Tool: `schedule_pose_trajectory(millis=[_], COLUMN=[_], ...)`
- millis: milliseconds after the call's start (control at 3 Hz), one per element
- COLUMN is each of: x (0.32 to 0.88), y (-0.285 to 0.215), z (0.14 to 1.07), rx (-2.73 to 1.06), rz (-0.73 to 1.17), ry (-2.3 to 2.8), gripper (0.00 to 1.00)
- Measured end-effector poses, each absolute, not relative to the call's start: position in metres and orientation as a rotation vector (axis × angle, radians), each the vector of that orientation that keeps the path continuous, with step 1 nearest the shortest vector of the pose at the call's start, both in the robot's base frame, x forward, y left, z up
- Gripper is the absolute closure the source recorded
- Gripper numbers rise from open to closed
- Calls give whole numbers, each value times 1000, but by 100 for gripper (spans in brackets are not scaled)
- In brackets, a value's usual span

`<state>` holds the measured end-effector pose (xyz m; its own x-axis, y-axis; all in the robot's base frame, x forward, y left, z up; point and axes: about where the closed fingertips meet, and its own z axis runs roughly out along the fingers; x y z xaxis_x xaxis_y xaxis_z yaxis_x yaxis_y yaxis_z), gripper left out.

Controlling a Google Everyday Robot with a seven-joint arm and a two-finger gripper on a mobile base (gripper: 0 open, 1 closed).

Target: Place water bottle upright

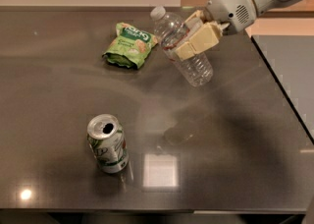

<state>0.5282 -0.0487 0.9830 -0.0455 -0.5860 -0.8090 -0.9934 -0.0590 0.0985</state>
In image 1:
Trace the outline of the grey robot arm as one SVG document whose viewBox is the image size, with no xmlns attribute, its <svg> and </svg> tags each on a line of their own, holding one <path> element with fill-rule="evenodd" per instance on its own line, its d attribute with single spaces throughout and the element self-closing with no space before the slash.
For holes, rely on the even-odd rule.
<svg viewBox="0 0 314 224">
<path fill-rule="evenodd" d="M 185 22 L 190 32 L 175 49 L 181 60 L 192 58 L 219 43 L 224 35 L 239 33 L 272 9 L 291 6 L 302 0 L 208 0 Z"/>
</svg>

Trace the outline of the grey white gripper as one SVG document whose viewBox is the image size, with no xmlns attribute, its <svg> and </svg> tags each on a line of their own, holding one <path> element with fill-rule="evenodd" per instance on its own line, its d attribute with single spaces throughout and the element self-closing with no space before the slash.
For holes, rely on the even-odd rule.
<svg viewBox="0 0 314 224">
<path fill-rule="evenodd" d="M 257 18 L 253 0 L 208 0 L 205 15 L 196 10 L 186 20 L 189 33 L 175 48 L 181 61 L 214 47 L 224 33 L 239 33 Z"/>
</svg>

